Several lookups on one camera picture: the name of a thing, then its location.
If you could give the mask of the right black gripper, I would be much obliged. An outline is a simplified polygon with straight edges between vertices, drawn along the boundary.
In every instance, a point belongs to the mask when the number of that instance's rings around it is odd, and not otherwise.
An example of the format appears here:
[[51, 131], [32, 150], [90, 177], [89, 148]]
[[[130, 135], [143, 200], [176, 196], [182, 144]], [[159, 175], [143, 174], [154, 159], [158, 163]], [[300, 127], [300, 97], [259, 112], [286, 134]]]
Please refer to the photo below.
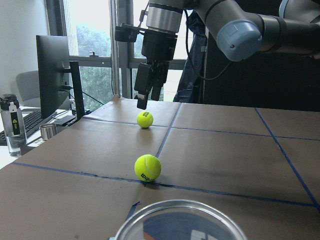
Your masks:
[[152, 65], [140, 63], [138, 65], [134, 90], [137, 95], [137, 108], [145, 110], [147, 108], [148, 97], [151, 90], [150, 77], [152, 79], [151, 99], [158, 101], [161, 89], [167, 81], [169, 61], [174, 58], [177, 44], [177, 35], [160, 31], [146, 30], [143, 34], [141, 54], [148, 61], [155, 61]]

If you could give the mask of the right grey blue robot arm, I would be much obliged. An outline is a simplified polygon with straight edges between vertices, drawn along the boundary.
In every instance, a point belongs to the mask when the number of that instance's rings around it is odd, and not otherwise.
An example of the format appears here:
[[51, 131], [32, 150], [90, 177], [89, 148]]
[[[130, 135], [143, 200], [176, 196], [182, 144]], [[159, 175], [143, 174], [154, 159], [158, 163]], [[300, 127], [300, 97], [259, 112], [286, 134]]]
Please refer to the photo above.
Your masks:
[[284, 0], [151, 0], [134, 89], [158, 100], [182, 14], [194, 33], [174, 100], [239, 107], [320, 109], [320, 3]]

